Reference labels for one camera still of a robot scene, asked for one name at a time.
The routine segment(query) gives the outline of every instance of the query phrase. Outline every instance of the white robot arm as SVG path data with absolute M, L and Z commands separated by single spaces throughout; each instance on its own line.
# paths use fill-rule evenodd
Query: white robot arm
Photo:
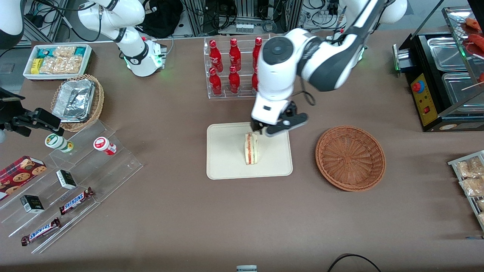
M 307 122 L 290 101 L 296 75 L 318 91 L 341 87 L 356 65 L 362 48 L 376 24 L 398 21 L 407 10 L 407 0 L 340 0 L 346 6 L 347 27 L 338 43 L 294 29 L 268 40 L 258 59 L 258 93 L 252 110 L 254 131 L 267 127 L 273 136 Z
M 22 39 L 25 1 L 1 2 L 0 49 L 9 49 Z M 133 27 L 145 18 L 143 5 L 138 0 L 93 0 L 80 5 L 77 13 L 86 28 L 97 32 L 101 27 L 101 33 L 116 42 L 135 75 L 149 76 L 164 68 L 165 55 L 160 45 L 144 41 Z M 69 21 L 62 18 L 72 28 Z

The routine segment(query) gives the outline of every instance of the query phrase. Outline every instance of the snack package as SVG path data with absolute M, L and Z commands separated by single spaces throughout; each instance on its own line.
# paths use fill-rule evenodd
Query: snack package
M 479 218 L 479 221 L 481 221 L 481 223 L 484 225 L 484 212 L 478 214 L 477 218 Z
M 0 200 L 47 170 L 45 164 L 32 157 L 23 156 L 0 170 Z
M 479 209 L 481 209 L 481 211 L 484 211 L 484 199 L 478 200 L 476 201 L 476 203 Z
M 78 55 L 78 56 L 83 57 L 84 56 L 84 52 L 86 52 L 86 48 L 85 47 L 78 47 L 78 48 L 76 48 L 76 52 L 74 53 L 74 55 Z
M 44 59 L 34 59 L 32 61 L 32 67 L 30 68 L 30 73 L 33 75 L 38 75 L 39 69 L 42 66 L 42 62 L 44 62 Z
M 74 55 L 69 58 L 65 66 L 65 74 L 77 74 L 81 68 L 82 56 Z
M 53 57 L 55 50 L 56 50 L 55 48 L 40 49 L 39 52 L 37 53 L 37 59 L 43 59 L 45 57 Z
M 484 175 L 484 166 L 479 159 L 479 157 L 473 157 L 469 159 L 468 165 L 472 173 L 477 173 L 479 175 Z
M 39 73 L 41 74 L 53 74 L 54 73 L 54 66 L 56 65 L 57 58 L 53 57 L 45 57 L 40 66 Z
M 456 168 L 457 171 L 459 171 L 460 176 L 463 178 L 477 178 L 480 176 L 479 173 L 471 171 L 471 168 L 469 167 L 469 163 L 467 161 L 458 162 Z
M 481 178 L 465 179 L 462 189 L 467 196 L 484 196 L 484 181 Z
M 74 55 L 74 52 L 76 51 L 75 46 L 58 46 L 54 52 L 53 55 L 55 57 L 67 57 L 70 58 Z

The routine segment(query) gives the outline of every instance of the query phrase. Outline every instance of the brown wicker basket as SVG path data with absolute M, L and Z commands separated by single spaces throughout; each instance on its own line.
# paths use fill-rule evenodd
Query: brown wicker basket
M 94 98 L 92 99 L 91 116 L 84 123 L 61 123 L 60 124 L 61 128 L 71 132 L 78 132 L 84 127 L 86 127 L 88 124 L 90 124 L 91 122 L 96 121 L 101 115 L 101 111 L 103 110 L 104 90 L 103 90 L 103 86 L 101 86 L 101 84 L 95 77 L 91 75 L 82 75 L 82 76 L 76 76 L 76 77 L 70 78 L 68 80 L 82 80 L 82 79 L 89 79 L 96 84 L 96 89 L 94 91 Z M 59 95 L 60 89 L 61 87 L 59 86 L 59 88 L 57 88 L 56 93 L 54 94 L 54 99 L 50 104 L 51 111 L 54 110 L 54 106 L 56 104 L 57 96 Z
M 329 182 L 352 192 L 373 188 L 386 168 L 378 141 L 352 126 L 337 126 L 321 135 L 316 145 L 316 163 Z

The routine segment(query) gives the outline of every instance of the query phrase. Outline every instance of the yellow package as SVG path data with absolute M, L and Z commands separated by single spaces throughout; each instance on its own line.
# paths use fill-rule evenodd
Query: yellow package
M 43 61 L 44 61 L 44 59 L 33 59 L 32 67 L 30 68 L 30 73 L 32 75 L 38 75 L 39 74 L 39 69 L 40 69 L 40 66 L 42 66 Z

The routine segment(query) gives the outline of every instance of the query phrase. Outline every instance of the emergency stop button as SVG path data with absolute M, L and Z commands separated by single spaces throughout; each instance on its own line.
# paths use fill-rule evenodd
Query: emergency stop button
M 421 80 L 418 82 L 413 83 L 412 85 L 412 91 L 416 93 L 422 93 L 425 90 L 425 83 Z

